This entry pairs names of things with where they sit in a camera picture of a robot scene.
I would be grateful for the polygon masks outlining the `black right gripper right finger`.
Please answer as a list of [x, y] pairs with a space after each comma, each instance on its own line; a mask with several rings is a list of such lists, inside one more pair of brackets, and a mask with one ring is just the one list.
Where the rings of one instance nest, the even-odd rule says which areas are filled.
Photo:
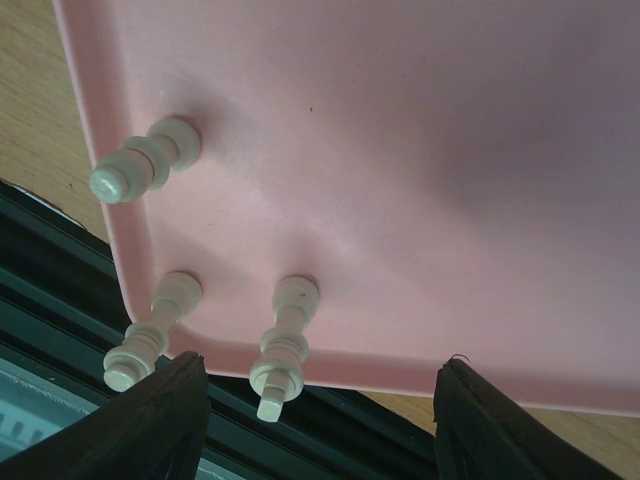
[[460, 359], [437, 373], [434, 450], [442, 479], [617, 479]]

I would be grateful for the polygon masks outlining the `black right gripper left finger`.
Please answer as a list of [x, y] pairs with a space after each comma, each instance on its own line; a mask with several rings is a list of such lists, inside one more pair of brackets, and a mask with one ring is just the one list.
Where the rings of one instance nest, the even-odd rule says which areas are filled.
[[183, 353], [84, 419], [1, 463], [3, 479], [193, 479], [210, 404]]

